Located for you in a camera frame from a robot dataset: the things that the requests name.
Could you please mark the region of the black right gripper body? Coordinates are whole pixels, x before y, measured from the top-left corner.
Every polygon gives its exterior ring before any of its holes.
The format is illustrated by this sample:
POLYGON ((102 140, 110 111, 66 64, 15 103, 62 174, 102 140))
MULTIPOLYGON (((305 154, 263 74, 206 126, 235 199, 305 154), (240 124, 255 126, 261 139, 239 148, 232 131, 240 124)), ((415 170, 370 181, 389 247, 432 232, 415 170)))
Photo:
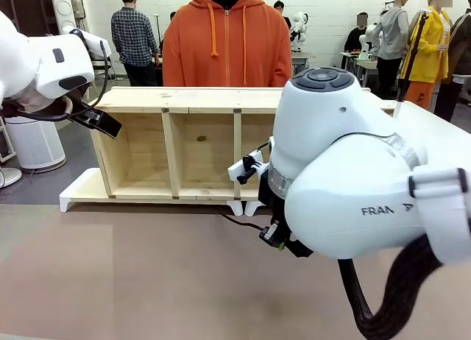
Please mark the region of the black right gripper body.
POLYGON ((262 173, 258 189, 258 201, 265 205, 272 212, 270 225, 279 222, 286 227, 286 240, 291 237, 284 214, 285 200, 278 197, 269 187, 269 170, 262 173))

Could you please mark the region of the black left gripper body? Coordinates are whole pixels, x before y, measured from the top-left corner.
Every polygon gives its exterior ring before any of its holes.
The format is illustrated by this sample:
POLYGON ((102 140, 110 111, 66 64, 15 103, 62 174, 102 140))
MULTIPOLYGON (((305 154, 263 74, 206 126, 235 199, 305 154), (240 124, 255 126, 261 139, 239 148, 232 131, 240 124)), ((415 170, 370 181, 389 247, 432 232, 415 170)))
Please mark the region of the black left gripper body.
POLYGON ((97 125, 102 115, 95 107, 101 99, 102 95, 99 94, 95 102, 85 103, 82 100, 81 90, 72 90, 55 101, 60 110, 56 121, 72 120, 83 125, 97 125))

